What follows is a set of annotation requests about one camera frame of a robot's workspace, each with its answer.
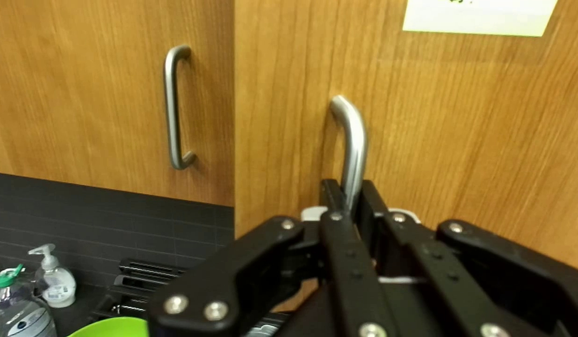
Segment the silver handle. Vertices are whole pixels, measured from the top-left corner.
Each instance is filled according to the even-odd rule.
[[[332,99],[332,112],[341,119],[347,142],[345,142],[345,166],[343,166],[343,190],[347,196],[347,207],[352,209],[362,185],[367,160],[367,134],[360,110],[343,95]]]
[[[165,86],[165,110],[167,110],[167,125],[169,125],[169,142],[171,142],[171,159],[176,170],[182,170],[197,160],[197,153],[188,151],[182,155],[182,136],[178,123],[178,84],[176,84],[176,69],[180,59],[190,59],[190,46],[175,46],[165,56],[163,63],[163,86]]]

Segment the metal bolt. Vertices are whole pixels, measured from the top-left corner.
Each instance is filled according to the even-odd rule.
[[[188,295],[173,295],[163,303],[165,312],[169,314],[180,314],[190,306],[190,297]]]
[[[496,323],[483,323],[481,325],[481,335],[483,337],[511,337],[508,333],[508,329],[504,329],[502,325],[496,325]]]
[[[395,218],[397,222],[405,222],[405,220],[407,220],[407,215],[405,215],[405,213],[395,213],[393,218]]]
[[[212,303],[208,303],[204,314],[206,314],[206,318],[208,318],[210,321],[223,320],[223,318],[227,318],[227,314],[229,314],[229,305],[223,303],[223,301],[212,301]]]
[[[463,232],[463,224],[461,224],[461,222],[451,222],[450,228],[451,228],[453,232],[457,232],[457,233]]]
[[[283,220],[283,228],[285,228],[285,230],[292,230],[292,228],[294,228],[294,220],[292,220],[292,218],[285,218],[285,220]]]
[[[341,211],[332,211],[330,215],[334,220],[341,220],[343,218],[343,213]]]
[[[378,323],[363,323],[360,337],[386,337],[386,329]]]

